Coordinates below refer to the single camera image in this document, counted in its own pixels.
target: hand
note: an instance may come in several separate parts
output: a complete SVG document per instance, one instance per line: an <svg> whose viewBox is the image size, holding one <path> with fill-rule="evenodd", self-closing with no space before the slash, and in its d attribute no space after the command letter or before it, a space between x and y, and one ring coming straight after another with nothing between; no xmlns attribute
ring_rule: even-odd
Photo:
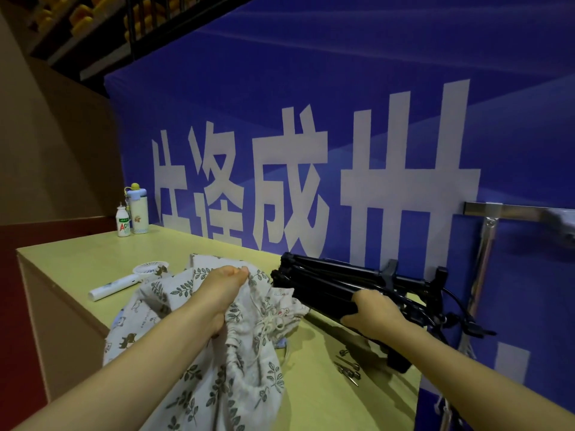
<svg viewBox="0 0 575 431"><path fill-rule="evenodd" d="M191 296L186 305L194 311L205 312L211 322L212 334L216 334L224 325L224 314L236 299L241 286L246 282L249 270L233 266L212 269L200 288Z"/></svg>
<svg viewBox="0 0 575 431"><path fill-rule="evenodd" d="M409 325L397 305L377 290L358 290L351 300L357 304L358 312L344 316L341 323L370 339L389 344L398 331Z"/></svg>

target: beige wall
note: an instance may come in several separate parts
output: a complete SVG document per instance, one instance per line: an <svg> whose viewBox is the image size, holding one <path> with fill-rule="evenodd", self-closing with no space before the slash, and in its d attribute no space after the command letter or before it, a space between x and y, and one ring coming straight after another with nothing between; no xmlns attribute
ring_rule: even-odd
<svg viewBox="0 0 575 431"><path fill-rule="evenodd" d="M0 0L0 225L113 215L123 181L109 102L24 56L27 13Z"/></svg>

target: left hand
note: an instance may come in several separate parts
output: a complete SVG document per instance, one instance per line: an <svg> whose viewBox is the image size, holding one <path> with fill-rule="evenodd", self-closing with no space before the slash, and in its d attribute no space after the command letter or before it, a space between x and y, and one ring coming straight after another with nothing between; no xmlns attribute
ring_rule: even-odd
<svg viewBox="0 0 575 431"><path fill-rule="evenodd" d="M236 299L241 286L246 282L249 270L233 266L212 269L200 288L191 296L186 306L205 312L211 321L212 335L224 325L224 314Z"/></svg>

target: white water bottle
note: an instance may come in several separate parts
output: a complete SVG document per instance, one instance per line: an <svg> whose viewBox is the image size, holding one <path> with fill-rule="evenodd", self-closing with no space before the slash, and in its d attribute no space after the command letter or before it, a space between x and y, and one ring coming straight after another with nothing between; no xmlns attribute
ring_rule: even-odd
<svg viewBox="0 0 575 431"><path fill-rule="evenodd" d="M132 228L134 234L148 232L148 192L140 188L138 183L132 183L126 191L126 197L130 205L130 216L132 217Z"/></svg>
<svg viewBox="0 0 575 431"><path fill-rule="evenodd" d="M119 237L130 235L130 216L122 203L119 204L118 212L116 213L116 229Z"/></svg>

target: table surface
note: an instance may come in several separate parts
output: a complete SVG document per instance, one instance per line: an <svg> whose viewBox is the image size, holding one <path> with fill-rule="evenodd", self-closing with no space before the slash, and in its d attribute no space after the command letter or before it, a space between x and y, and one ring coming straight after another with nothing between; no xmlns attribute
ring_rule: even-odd
<svg viewBox="0 0 575 431"><path fill-rule="evenodd" d="M111 325L137 285L97 302L88 300L88 292L131 274L139 264L167 261L176 274L190 253L198 253L247 260L267 273L279 266L277 254L153 225L147 234L125 238L115 232L95 234L18 252L102 327ZM417 369L404 375L386 370L385 355L375 344L315 312L301 321L289 342L291 353L283 366L287 391L274 430L413 429L421 379ZM345 347L351 354L346 359L362 367L359 387L352 386L333 363Z"/></svg>

